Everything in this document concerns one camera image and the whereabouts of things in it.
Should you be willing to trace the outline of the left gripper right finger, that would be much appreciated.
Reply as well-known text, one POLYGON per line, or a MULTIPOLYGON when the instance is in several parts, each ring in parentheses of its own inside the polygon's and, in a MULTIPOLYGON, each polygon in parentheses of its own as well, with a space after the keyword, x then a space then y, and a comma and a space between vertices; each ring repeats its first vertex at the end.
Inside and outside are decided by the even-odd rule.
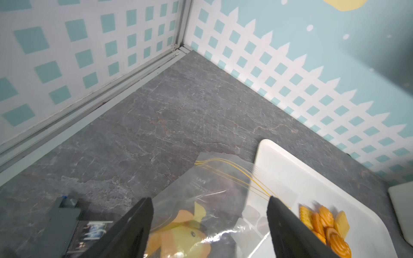
POLYGON ((267 219, 277 258, 336 258, 338 256, 274 196, 269 199, 267 219))

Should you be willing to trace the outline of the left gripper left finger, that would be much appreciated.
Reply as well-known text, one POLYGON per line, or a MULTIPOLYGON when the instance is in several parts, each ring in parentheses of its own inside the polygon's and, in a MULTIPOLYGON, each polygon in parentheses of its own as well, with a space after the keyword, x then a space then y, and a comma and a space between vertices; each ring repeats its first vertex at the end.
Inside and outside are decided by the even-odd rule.
POLYGON ((142 198, 82 258, 142 258, 153 219, 152 199, 142 198))

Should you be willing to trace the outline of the ziploc bag with cookies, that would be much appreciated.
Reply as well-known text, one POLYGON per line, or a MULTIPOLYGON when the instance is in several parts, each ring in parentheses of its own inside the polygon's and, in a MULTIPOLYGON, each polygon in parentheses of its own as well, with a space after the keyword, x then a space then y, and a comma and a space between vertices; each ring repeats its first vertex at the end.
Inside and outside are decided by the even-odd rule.
POLYGON ((287 207, 297 194, 238 156, 203 152, 153 199, 147 258, 255 258, 270 237, 271 197, 287 207))

